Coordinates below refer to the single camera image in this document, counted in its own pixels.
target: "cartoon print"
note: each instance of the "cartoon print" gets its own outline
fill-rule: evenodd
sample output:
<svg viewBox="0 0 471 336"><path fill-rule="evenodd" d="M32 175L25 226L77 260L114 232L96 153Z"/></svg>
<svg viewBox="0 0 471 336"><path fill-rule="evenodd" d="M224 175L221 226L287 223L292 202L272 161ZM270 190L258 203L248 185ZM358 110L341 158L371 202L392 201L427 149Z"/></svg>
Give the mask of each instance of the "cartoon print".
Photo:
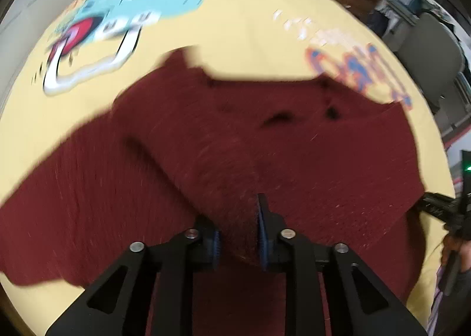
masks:
<svg viewBox="0 0 471 336"><path fill-rule="evenodd" d="M76 0L56 28L59 38L49 47L43 90L55 95L78 83L120 68L136 49L143 26L196 10L203 0ZM60 61L72 50L93 41L122 36L113 56L97 59L67 76L58 74Z"/></svg>
<svg viewBox="0 0 471 336"><path fill-rule="evenodd" d="M393 101L402 101L408 109L411 109L412 100L407 94L404 84L396 76L389 64L382 58L378 50L372 44L368 44L367 51L369 58L356 47L354 48L354 52L344 53L344 62L338 63L335 59L332 59L328 54L319 49L307 48L306 58L316 73L324 73L326 69L323 64L328 64L329 67L333 67L338 72L337 76L334 77L335 80L347 86L351 86L350 82L352 82L355 85L355 89L362 94L366 94L368 86L374 84L371 74L375 74L380 82L388 85ZM395 82L392 82L386 76L383 67L386 68Z"/></svg>
<svg viewBox="0 0 471 336"><path fill-rule="evenodd" d="M368 87L374 85L372 76L375 76L380 83L388 86L393 101L402 101L408 109L412 108L412 100L404 84L374 45L368 44L366 50L363 50L358 42L340 29L322 30L310 17L285 19L282 15L283 11L277 9L273 12L272 21L282 23L286 32L294 32L298 41L309 42L305 50L306 59L317 74L328 71L336 81L362 94L366 94ZM342 62L320 49L327 44L342 45L347 49Z"/></svg>

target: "white cabinet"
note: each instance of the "white cabinet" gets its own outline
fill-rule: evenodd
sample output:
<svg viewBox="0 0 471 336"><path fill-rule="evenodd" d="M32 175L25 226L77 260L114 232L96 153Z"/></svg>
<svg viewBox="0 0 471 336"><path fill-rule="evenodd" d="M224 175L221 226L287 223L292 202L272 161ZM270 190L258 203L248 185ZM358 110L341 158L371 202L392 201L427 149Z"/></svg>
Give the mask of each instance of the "white cabinet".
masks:
<svg viewBox="0 0 471 336"><path fill-rule="evenodd" d="M14 0L0 23L0 114L29 52L73 0Z"/></svg>

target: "blue cartoon figure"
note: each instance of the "blue cartoon figure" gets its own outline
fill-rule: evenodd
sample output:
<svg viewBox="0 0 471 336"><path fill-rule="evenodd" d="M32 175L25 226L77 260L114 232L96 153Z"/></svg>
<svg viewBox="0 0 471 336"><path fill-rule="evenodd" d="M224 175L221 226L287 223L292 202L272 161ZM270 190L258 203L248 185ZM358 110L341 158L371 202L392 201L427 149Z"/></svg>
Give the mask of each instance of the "blue cartoon figure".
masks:
<svg viewBox="0 0 471 336"><path fill-rule="evenodd" d="M47 95L70 90L79 82L116 70L136 48L143 26L198 8L202 0L85 0L72 18L58 27L60 38L52 45L43 89ZM116 54L59 76L59 61L77 45L124 34Z"/></svg>

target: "yellow table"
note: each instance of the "yellow table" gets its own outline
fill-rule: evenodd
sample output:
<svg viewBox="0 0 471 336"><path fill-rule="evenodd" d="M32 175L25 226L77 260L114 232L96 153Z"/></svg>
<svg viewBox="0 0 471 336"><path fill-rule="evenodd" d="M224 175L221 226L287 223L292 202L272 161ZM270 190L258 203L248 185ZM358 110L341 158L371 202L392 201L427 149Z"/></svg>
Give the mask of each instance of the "yellow table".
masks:
<svg viewBox="0 0 471 336"><path fill-rule="evenodd" d="M217 77L310 79L326 71L374 101L402 101L426 189L453 195L418 89L381 40L334 1L76 0L37 42L0 119L0 201L70 130L182 46L195 46L194 62ZM422 224L426 259L408 307L424 324L444 232L425 215ZM64 281L0 281L38 336L82 292Z"/></svg>

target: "red towel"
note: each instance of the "red towel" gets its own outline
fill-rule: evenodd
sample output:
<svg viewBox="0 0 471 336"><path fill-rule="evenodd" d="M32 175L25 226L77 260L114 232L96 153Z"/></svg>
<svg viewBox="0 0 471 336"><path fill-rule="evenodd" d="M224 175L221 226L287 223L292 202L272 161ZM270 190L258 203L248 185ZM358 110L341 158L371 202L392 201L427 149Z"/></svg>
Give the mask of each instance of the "red towel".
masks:
<svg viewBox="0 0 471 336"><path fill-rule="evenodd" d="M8 278L86 286L131 242L166 242L202 213L227 256L195 279L195 336L282 335L283 278L255 265L264 192L289 227L349 244L405 300L423 260L409 210L423 186L401 105L326 76L218 81L183 53L76 130L6 201Z"/></svg>

